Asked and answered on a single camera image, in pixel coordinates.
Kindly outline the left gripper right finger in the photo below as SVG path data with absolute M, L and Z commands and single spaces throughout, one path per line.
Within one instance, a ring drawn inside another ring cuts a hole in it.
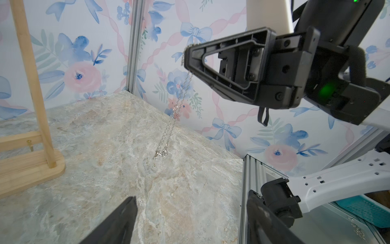
M 302 244 L 293 232 L 264 204 L 257 192 L 250 190 L 246 204 L 248 244 Z

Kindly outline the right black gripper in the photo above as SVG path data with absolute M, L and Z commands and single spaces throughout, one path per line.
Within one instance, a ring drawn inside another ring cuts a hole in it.
M 390 123 L 390 85 L 366 75 L 359 47 L 384 1 L 247 1 L 246 32 L 189 46 L 184 67 L 221 97 L 270 109 L 302 99 L 354 125 Z

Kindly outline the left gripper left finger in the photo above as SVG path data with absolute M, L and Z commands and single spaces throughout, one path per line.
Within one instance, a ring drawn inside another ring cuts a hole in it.
M 130 244 L 137 213 L 137 198 L 126 198 L 80 244 Z

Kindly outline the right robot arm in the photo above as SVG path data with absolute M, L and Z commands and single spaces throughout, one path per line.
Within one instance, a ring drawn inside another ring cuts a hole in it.
M 290 109 L 302 99 L 333 118 L 390 129 L 390 83 L 366 75 L 359 45 L 384 1 L 306 1 L 296 10 L 270 11 L 248 1 L 246 32 L 191 45 L 184 67 L 221 97 L 270 109 Z M 333 201 L 390 188 L 390 157 L 374 150 L 363 159 L 299 178 L 264 184 L 259 200 L 244 193 L 252 221 L 259 208 L 291 227 L 304 213 Z

